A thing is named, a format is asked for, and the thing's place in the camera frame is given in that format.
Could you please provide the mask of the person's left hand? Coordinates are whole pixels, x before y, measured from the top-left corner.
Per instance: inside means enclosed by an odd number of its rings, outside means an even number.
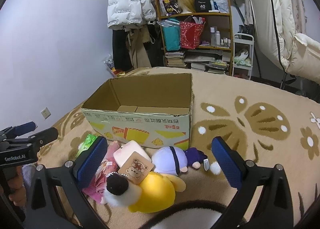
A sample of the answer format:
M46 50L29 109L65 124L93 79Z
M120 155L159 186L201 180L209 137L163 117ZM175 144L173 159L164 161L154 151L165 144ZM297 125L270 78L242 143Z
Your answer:
M26 190L23 185L22 167L16 167L16 175L14 178L7 181L11 194L9 200L14 203L15 206L23 207L27 202Z

